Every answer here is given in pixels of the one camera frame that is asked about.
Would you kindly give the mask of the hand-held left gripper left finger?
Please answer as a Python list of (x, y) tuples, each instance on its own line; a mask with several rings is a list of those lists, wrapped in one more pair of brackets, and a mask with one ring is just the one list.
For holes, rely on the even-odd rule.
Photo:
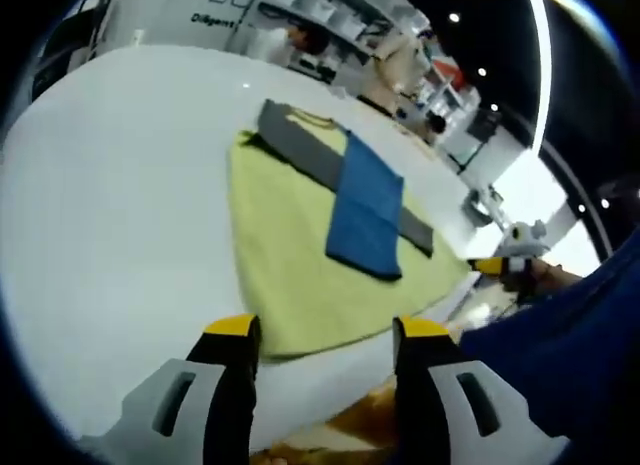
[(79, 448), (99, 464), (247, 464), (256, 406), (260, 321), (208, 325), (189, 354), (130, 391), (116, 423)]

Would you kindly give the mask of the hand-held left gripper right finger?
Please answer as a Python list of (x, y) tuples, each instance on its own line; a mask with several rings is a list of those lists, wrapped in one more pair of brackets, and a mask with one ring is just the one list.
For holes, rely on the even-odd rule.
[(400, 464), (553, 464), (569, 441), (530, 418), (525, 398), (467, 357), (440, 324), (393, 321)]

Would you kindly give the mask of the person's right hand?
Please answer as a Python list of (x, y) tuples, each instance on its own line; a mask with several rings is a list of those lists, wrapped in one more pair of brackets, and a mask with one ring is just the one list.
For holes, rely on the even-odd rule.
[(525, 297), (536, 294), (536, 290), (548, 278), (553, 266), (537, 259), (526, 259), (501, 278), (503, 288)]

